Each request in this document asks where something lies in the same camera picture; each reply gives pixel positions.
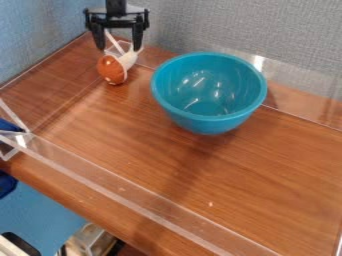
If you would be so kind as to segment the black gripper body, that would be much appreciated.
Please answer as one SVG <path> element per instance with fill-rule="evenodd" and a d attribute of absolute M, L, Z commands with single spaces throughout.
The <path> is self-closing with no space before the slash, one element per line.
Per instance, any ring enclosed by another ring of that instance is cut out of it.
<path fill-rule="evenodd" d="M 105 8 L 85 8 L 82 14 L 88 30 L 136 28 L 144 31 L 149 27 L 149 10 L 143 7 L 128 7 L 121 16 L 109 15 Z"/>

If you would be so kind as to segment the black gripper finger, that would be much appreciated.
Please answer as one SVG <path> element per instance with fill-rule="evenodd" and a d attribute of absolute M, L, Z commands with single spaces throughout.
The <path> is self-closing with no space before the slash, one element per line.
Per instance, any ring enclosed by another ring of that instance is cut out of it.
<path fill-rule="evenodd" d="M 100 24 L 94 22 L 90 23 L 89 28 L 90 28 L 94 45 L 98 50 L 102 50 L 105 48 L 104 28 Z"/>
<path fill-rule="evenodd" d="M 137 15 L 132 26 L 133 51 L 137 52 L 141 47 L 143 40 L 143 17 Z"/>

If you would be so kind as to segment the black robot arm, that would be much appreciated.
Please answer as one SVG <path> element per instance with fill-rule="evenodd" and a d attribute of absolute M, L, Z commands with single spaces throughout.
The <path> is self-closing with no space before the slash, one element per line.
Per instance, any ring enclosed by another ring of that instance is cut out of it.
<path fill-rule="evenodd" d="M 109 29 L 132 29 L 132 48 L 141 49 L 143 33 L 149 28 L 149 10 L 131 5 L 127 0 L 105 0 L 105 6 L 85 8 L 85 28 L 89 30 L 98 50 L 105 48 L 105 33 Z"/>

